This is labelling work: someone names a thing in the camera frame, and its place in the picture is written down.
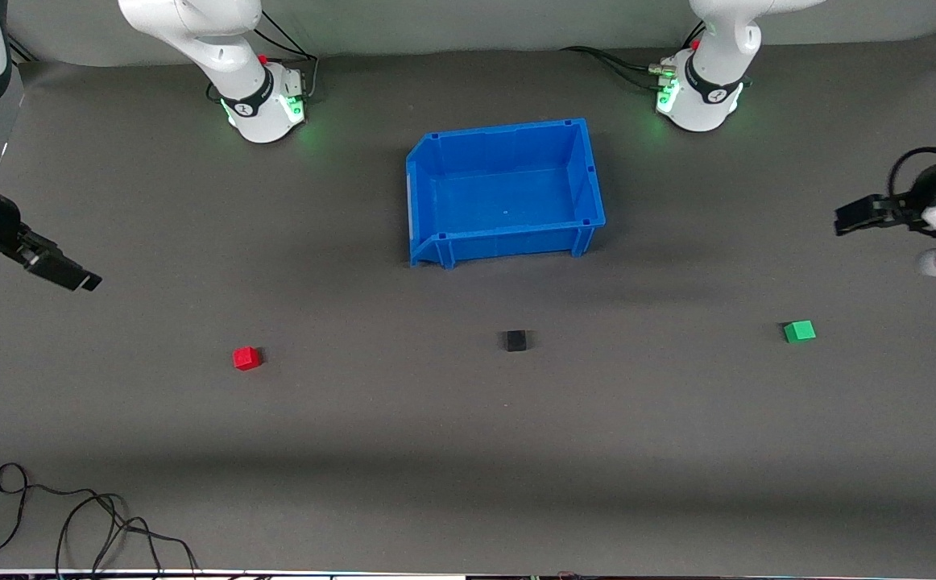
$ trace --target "red cube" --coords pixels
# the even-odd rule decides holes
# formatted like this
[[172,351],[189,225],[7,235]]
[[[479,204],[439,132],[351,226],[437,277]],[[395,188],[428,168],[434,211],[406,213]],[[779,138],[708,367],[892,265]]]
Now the red cube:
[[261,353],[253,346],[243,346],[232,353],[232,364],[240,371],[249,371],[261,366]]

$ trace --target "cable connector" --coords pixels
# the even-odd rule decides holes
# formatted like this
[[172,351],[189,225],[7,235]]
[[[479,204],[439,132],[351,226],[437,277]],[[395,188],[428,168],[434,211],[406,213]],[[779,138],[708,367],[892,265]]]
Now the cable connector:
[[652,64],[648,65],[648,73],[656,77],[675,78],[675,65]]

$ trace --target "green cube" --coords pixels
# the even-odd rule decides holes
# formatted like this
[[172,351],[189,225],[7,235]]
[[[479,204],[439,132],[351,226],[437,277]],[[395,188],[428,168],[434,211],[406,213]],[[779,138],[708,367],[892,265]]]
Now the green cube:
[[799,320],[791,322],[784,327],[784,333],[787,334],[787,342],[805,342],[815,338],[815,328],[811,325],[811,320]]

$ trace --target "blue plastic bin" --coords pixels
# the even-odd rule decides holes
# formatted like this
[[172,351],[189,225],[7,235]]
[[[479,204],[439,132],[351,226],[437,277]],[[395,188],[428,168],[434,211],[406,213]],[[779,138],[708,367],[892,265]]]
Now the blue plastic bin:
[[410,264],[571,250],[604,225],[582,118],[431,133],[407,155]]

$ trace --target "gray table surface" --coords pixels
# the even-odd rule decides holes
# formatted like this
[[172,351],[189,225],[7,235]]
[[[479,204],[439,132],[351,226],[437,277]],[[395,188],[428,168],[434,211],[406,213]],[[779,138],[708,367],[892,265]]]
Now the gray table surface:
[[[0,259],[0,463],[122,493],[207,568],[936,577],[931,242],[832,232],[936,144],[936,36],[752,76],[688,135],[582,55],[329,59],[309,124],[254,146],[195,67],[32,69],[0,191],[105,282]],[[568,117],[607,208],[586,257],[408,266],[422,135]],[[35,496],[0,566],[51,566],[72,504]]]

